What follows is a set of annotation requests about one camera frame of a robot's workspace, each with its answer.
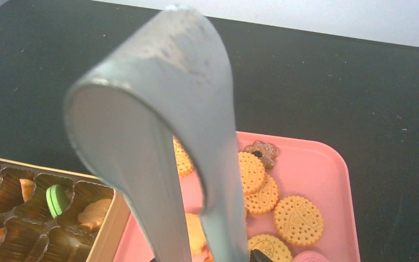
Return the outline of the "steel tong right blade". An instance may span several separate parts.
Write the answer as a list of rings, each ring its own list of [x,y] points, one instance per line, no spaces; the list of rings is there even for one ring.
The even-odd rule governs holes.
[[[197,10],[171,5],[86,75],[127,84],[184,146],[203,193],[201,224],[215,261],[248,261],[231,65]]]

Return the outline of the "steel tong left blade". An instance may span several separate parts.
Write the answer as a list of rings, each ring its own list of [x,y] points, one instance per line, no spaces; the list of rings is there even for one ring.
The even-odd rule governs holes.
[[[70,143],[86,168],[121,192],[156,261],[191,261],[172,134],[124,83],[77,82],[64,102]]]

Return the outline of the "orange round cookie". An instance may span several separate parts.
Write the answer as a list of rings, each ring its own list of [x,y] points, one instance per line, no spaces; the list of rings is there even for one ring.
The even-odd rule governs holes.
[[[87,205],[77,216],[80,223],[79,227],[89,233],[97,232],[104,221],[111,202],[111,198],[105,198]]]

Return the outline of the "green round macaron cookie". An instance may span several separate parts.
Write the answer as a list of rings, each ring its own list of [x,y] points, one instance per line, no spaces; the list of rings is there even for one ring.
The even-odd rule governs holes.
[[[46,203],[52,218],[56,218],[68,208],[70,199],[60,184],[54,184],[46,190]]]

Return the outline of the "gold cookie tin box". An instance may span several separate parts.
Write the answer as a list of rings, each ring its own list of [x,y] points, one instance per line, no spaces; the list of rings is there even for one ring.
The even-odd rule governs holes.
[[[0,243],[0,261],[113,261],[129,217],[120,193],[96,177],[0,158],[0,228],[7,232]],[[35,183],[23,201],[20,178]],[[52,218],[46,190],[60,184],[70,199],[68,208]],[[111,198],[97,232],[82,230],[77,216],[87,205]]]

